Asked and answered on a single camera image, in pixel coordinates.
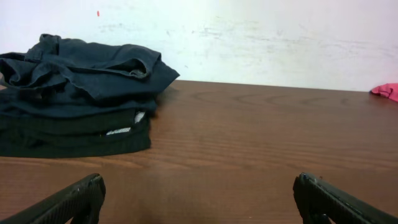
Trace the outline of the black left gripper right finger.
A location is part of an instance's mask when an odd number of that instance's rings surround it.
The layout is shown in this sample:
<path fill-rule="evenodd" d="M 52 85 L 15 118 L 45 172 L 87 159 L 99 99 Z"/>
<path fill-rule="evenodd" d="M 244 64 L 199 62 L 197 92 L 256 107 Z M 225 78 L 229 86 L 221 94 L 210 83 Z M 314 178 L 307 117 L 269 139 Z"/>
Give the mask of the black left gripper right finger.
<path fill-rule="evenodd" d="M 397 224 L 397 217 L 309 173 L 295 178 L 293 191 L 303 224 Z"/>

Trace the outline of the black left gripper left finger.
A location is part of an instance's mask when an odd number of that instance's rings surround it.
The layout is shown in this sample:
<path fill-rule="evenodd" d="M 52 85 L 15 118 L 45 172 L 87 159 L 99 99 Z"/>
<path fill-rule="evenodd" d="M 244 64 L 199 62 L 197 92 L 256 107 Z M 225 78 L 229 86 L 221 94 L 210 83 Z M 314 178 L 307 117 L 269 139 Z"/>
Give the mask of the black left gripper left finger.
<path fill-rule="evenodd" d="M 103 177 L 90 174 L 1 223 L 97 224 L 105 195 Z"/>

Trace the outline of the red graphic t-shirt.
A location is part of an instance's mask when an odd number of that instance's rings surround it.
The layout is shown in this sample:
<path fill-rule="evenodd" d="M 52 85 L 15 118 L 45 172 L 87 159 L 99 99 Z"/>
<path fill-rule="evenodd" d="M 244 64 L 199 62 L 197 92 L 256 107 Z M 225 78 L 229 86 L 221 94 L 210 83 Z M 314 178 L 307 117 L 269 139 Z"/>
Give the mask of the red graphic t-shirt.
<path fill-rule="evenodd" d="M 373 88 L 370 93 L 378 95 L 384 98 L 388 98 L 392 101 L 398 102 L 398 84 L 397 83 L 386 83 Z"/>

